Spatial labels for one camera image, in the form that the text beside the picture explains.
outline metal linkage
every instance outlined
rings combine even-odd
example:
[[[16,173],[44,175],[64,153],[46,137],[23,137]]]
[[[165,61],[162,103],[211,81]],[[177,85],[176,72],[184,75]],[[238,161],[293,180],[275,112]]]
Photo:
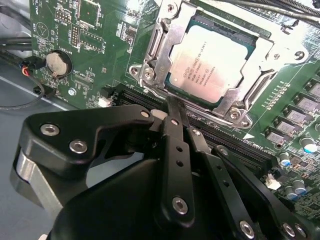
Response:
[[[241,197],[249,201],[267,239],[311,240],[307,227],[277,199],[252,172],[223,146],[212,150],[223,161]]]

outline chip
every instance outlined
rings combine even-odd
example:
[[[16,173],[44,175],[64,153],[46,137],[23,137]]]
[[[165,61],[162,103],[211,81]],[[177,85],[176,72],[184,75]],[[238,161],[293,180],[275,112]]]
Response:
[[[280,122],[279,125],[276,127],[281,132],[284,132],[285,134],[289,135],[296,127],[288,124],[284,121]]]
[[[289,114],[286,116],[287,119],[294,121],[295,123],[300,124],[303,120],[305,120],[306,115],[297,112],[295,110],[291,110]]]
[[[271,142],[275,143],[275,144],[279,144],[284,140],[284,137],[276,134],[274,132],[270,132],[268,134],[268,136],[266,137],[266,139],[270,140]]]
[[[307,110],[309,112],[313,111],[317,106],[318,106],[318,103],[315,102],[315,101],[312,101],[306,97],[303,97],[299,103],[297,104],[298,107],[304,109],[304,110]]]
[[[195,97],[217,103],[242,79],[247,54],[244,45],[193,25],[172,50],[169,81]]]
[[[309,93],[320,98],[320,83],[316,83],[313,88],[310,89]]]

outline white triangle marking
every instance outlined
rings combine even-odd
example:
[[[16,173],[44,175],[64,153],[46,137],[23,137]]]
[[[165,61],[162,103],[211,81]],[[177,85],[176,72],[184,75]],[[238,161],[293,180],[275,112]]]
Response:
[[[251,134],[247,133],[242,139],[253,139],[255,136],[252,136]]]

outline gray surface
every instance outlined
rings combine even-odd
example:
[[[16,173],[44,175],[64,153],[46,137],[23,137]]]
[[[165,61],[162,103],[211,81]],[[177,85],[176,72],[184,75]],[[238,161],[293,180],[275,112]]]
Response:
[[[9,84],[11,81],[23,87],[19,89]],[[26,92],[31,91],[32,86],[31,81],[15,67],[0,61],[0,105],[10,106],[32,100],[34,96]],[[46,211],[16,193],[10,185],[9,174],[24,119],[35,113],[55,111],[61,109],[45,101],[26,109],[0,111],[0,240],[38,240],[51,229],[53,222]],[[88,172],[87,185],[93,186],[140,157],[135,154],[131,159],[114,160],[92,168]]]

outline motherboard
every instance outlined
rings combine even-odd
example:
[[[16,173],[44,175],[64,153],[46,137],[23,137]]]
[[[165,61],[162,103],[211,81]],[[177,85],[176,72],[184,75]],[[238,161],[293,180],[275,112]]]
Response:
[[[30,0],[30,18],[46,61],[33,75],[55,97],[154,109],[174,95],[208,141],[273,156],[273,193],[320,219],[320,28],[213,0]]]

